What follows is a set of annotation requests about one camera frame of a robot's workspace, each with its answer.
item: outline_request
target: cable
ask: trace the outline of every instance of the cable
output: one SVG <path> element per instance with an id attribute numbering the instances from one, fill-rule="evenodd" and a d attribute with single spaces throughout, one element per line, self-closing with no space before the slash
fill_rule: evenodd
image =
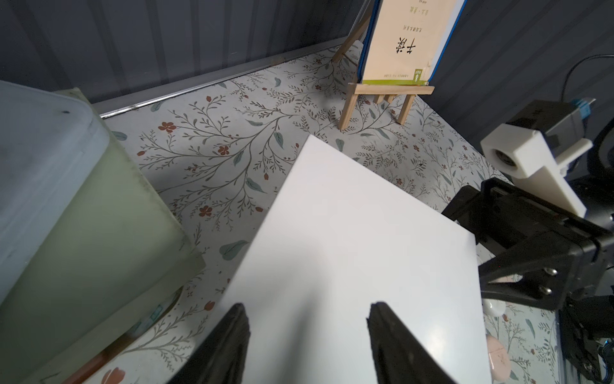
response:
<path id="1" fill-rule="evenodd" d="M 561 102 L 565 101 L 565 89 L 567 88 L 567 82 L 569 81 L 569 77 L 572 75 L 573 70 L 576 69 L 580 64 L 584 63 L 585 61 L 593 60 L 596 58 L 614 58 L 614 54 L 607 53 L 607 54 L 601 54 L 601 55 L 591 55 L 575 63 L 573 67 L 571 67 L 569 72 L 567 72 L 567 74 L 565 75 L 565 81 L 563 82 L 563 88 L 561 89 Z M 582 137 L 585 138 L 588 126 L 586 124 L 586 119 L 584 119 L 582 122 L 584 125 L 584 136 Z M 568 167 L 567 174 L 573 172 L 578 167 L 578 164 L 580 163 L 580 157 L 575 159 L 573 163 L 571 164 L 571 166 Z"/>
<path id="2" fill-rule="evenodd" d="M 572 75 L 573 70 L 576 69 L 578 65 L 584 63 L 585 61 L 589 61 L 589 60 L 596 59 L 596 58 L 614 58 L 614 54 L 587 56 L 584 59 L 575 63 L 572 69 L 570 69 L 567 75 L 565 76 L 565 82 L 563 83 L 563 89 L 561 90 L 561 101 L 565 101 L 565 88 L 567 87 L 567 81 L 569 81 L 569 77 Z"/>

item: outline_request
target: floral patterned surface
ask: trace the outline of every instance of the floral patterned surface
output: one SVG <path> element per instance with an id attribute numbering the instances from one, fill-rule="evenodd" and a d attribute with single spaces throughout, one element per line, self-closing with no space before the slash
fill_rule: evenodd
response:
<path id="1" fill-rule="evenodd" d="M 340 132 L 359 45 L 338 65 L 330 63 L 335 50 L 325 50 L 106 120 L 193 236 L 207 268 L 168 315 L 87 383 L 164 383 L 180 368 L 213 325 L 208 314 L 308 134 L 437 211 L 463 185 L 501 176 L 418 97 L 399 125 L 401 97 L 374 104 L 361 96 L 349 129 Z M 483 248 L 478 254 L 488 258 Z M 508 348 L 509 383 L 559 382 L 554 313 L 508 305 L 501 318 L 484 321 Z"/>

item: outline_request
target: corrugated metal wall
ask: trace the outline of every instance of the corrugated metal wall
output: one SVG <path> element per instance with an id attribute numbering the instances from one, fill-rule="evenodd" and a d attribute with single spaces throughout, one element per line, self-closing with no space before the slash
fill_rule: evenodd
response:
<path id="1" fill-rule="evenodd" d="M 349 33 L 363 0 L 0 0 L 0 79 L 92 103 Z"/>
<path id="2" fill-rule="evenodd" d="M 612 0 L 467 0 L 425 100 L 476 148 L 534 99 L 558 100 L 578 60 L 614 53 Z M 567 101 L 597 99 L 588 138 L 614 116 L 614 60 L 583 63 Z M 583 164 L 575 175 L 583 173 Z"/>

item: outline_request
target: white object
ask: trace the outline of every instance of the white object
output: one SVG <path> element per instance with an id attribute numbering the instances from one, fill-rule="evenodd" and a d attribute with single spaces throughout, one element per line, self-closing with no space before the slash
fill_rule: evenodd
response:
<path id="1" fill-rule="evenodd" d="M 572 146 L 561 152 L 554 161 L 559 166 L 561 176 L 567 176 L 569 165 L 577 158 L 582 156 L 586 151 L 593 147 L 593 142 L 589 139 L 582 138 L 575 142 Z"/>
<path id="2" fill-rule="evenodd" d="M 384 301 L 458 384 L 486 384 L 477 264 L 472 233 L 310 136 L 210 321 L 245 305 L 245 384 L 374 384 Z"/>
<path id="3" fill-rule="evenodd" d="M 482 299 L 482 309 L 485 315 L 499 317 L 505 313 L 505 302 L 494 299 Z"/>
<path id="4" fill-rule="evenodd" d="M 561 169 L 541 132 L 501 124 L 480 144 L 486 160 L 501 172 L 509 174 L 516 187 L 584 217 L 586 207 L 561 176 Z M 507 155 L 516 165 L 502 161 L 497 151 Z"/>
<path id="5" fill-rule="evenodd" d="M 0 304 L 109 144 L 83 101 L 0 81 Z"/>

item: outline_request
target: book cover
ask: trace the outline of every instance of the book cover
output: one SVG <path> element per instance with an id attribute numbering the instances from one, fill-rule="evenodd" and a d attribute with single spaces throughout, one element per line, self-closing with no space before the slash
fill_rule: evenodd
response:
<path id="1" fill-rule="evenodd" d="M 376 0 L 359 63 L 363 84 L 424 85 L 464 0 Z"/>

